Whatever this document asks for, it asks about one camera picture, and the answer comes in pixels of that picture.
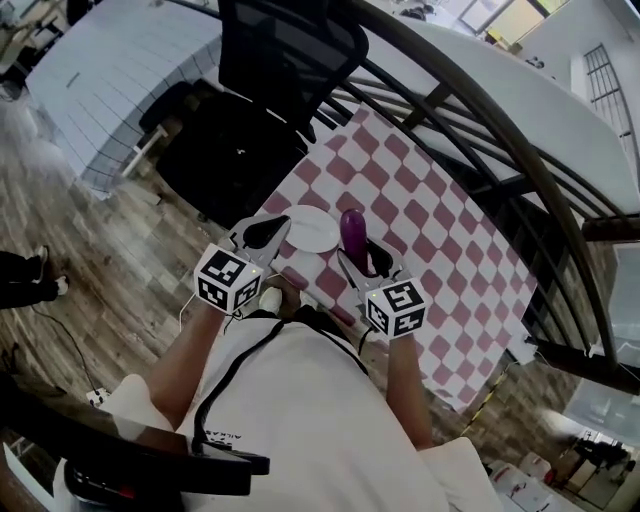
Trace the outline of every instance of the black cable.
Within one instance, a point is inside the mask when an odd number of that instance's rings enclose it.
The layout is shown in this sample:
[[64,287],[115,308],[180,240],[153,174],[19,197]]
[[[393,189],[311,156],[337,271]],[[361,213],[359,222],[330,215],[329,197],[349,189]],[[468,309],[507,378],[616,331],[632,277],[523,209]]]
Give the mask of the black cable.
[[240,311],[240,310],[235,311],[231,315],[227,315],[227,316],[231,316],[231,320],[229,320],[227,322],[227,325],[224,326],[224,331],[222,332],[222,334],[227,334],[227,329],[231,325],[231,322],[233,322],[234,320],[244,320],[244,315],[242,314],[242,311]]
[[91,386],[91,389],[95,393],[97,393],[98,392],[98,388],[96,388],[95,384],[93,383],[93,379],[91,379],[91,374],[89,373],[89,367],[87,366],[87,362],[84,359],[84,355],[82,354],[82,351],[80,350],[80,347],[76,343],[75,338],[69,332],[69,329],[67,329],[65,327],[65,325],[60,320],[58,320],[57,318],[54,318],[51,315],[47,315],[46,313],[41,313],[40,311],[38,311],[35,306],[31,306],[31,309],[33,309],[33,311],[37,315],[43,316],[43,317],[48,318],[49,320],[52,320],[53,322],[57,323],[62,328],[62,330],[65,333],[67,333],[67,336],[69,336],[69,339],[73,343],[73,346],[76,347],[76,350],[78,351],[78,354],[80,354],[80,359],[82,360],[82,367],[84,368],[84,373],[87,376],[87,380],[89,381],[89,385]]
[[[236,357],[231,363],[231,366],[229,366],[229,369],[227,370],[227,372],[223,375],[222,379],[220,379],[218,384],[216,384],[216,386],[213,388],[213,391],[211,391],[211,393],[209,393],[209,395],[204,399],[204,401],[198,406],[198,409],[196,410],[196,414],[193,421],[192,448],[194,453],[201,453],[202,444],[207,441],[207,434],[204,427],[205,427],[205,421],[207,420],[207,416],[209,415],[209,411],[211,410],[211,406],[213,405],[213,402],[215,402],[215,400],[220,396],[220,394],[225,389],[227,389],[229,384],[231,384],[231,381],[233,381],[233,378],[238,373],[238,370],[242,366],[242,363],[244,363],[244,361],[251,354],[261,349],[271,341],[273,341],[278,336],[278,334],[280,334],[280,331],[282,331],[282,329],[290,323],[291,323],[291,320],[280,320],[277,324],[273,326],[269,334],[267,334],[254,346],[248,348],[242,354]],[[367,368],[364,366],[364,364],[362,364],[360,359],[354,356],[351,353],[351,351],[347,350],[341,343],[337,342],[335,339],[333,339],[332,336],[330,336],[326,332],[319,329],[315,329],[308,324],[305,324],[305,325],[310,329],[314,330],[315,332],[317,332],[318,334],[322,334],[325,338],[331,341],[336,347],[338,347],[345,354],[347,354],[351,359],[353,359],[353,361],[360,368],[360,370],[362,370],[362,373],[364,373],[367,376],[369,375]],[[369,331],[365,333],[363,338],[366,338],[367,334],[369,334]]]
[[365,332],[362,335],[362,338],[360,338],[360,343],[358,344],[358,355],[362,355],[362,349],[364,348],[364,342],[367,340],[367,335],[373,331],[373,327],[369,327],[369,329],[367,329],[367,332]]

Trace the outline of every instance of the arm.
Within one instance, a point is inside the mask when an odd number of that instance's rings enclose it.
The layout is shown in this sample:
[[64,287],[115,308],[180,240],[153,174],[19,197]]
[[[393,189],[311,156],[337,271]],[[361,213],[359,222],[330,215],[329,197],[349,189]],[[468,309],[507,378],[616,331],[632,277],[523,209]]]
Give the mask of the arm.
[[391,341],[387,404],[417,450],[433,446],[429,404],[411,334]]
[[174,430],[189,411],[223,321],[224,313],[201,303],[176,341],[145,378],[151,402]]

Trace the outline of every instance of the pink and white checkered cloth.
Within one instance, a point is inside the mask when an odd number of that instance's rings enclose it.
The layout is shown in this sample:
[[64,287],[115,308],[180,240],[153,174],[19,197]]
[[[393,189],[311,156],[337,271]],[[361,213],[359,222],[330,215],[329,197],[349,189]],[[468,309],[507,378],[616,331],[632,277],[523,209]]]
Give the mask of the pink and white checkered cloth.
[[[293,204],[316,206],[336,220],[356,208],[370,236],[404,255],[434,300],[415,333],[424,383],[455,410],[467,407],[511,337],[522,337],[520,320],[536,286],[491,220],[424,151],[365,106],[311,150],[262,212]],[[359,321],[357,294],[335,251],[312,254],[285,242],[273,267],[346,324]]]

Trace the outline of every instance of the black office chair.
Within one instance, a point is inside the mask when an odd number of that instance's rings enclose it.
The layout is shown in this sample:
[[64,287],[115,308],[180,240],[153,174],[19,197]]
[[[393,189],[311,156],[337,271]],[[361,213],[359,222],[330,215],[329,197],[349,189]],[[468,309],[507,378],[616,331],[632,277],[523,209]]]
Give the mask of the black office chair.
[[[369,43],[356,22],[324,1],[219,6],[219,80],[229,92],[201,102],[156,168],[196,209],[231,228],[255,214],[306,154],[299,133],[315,142],[311,118],[366,58]],[[161,100],[181,104],[175,91],[168,95]]]

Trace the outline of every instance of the white table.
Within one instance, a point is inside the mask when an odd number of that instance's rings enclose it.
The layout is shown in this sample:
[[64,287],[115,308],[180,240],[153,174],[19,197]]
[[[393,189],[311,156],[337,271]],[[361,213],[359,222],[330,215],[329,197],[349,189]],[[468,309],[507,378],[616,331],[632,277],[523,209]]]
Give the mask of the white table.
[[154,100],[218,63],[222,23],[176,4],[105,0],[27,78],[55,143],[100,198],[117,184]]

